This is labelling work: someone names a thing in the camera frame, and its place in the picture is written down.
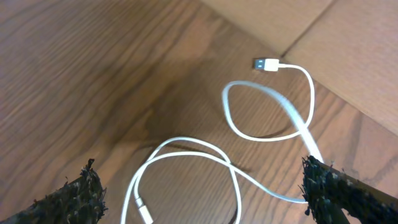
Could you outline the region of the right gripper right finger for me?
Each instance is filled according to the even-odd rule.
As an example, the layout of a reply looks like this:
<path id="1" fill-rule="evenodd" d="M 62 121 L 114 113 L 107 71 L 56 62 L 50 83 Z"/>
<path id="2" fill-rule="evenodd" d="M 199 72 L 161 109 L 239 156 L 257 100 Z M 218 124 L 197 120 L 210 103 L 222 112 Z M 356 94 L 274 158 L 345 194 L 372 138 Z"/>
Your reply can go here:
<path id="1" fill-rule="evenodd" d="M 361 223 L 397 224 L 397 199 L 313 156 L 302 159 L 301 191 L 308 203 L 305 214 L 317 224 L 348 223 L 344 211 Z"/>

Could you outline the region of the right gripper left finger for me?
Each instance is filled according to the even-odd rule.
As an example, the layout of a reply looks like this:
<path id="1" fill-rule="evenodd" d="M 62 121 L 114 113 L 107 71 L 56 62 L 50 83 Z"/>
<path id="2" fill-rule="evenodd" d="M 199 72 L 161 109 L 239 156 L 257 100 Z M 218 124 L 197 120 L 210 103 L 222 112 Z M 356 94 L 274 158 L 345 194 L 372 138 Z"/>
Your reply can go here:
<path id="1" fill-rule="evenodd" d="M 94 159 L 81 168 L 79 178 L 66 182 L 55 192 L 9 218 L 1 224 L 97 224 L 105 215 L 106 189 L 93 170 Z"/>

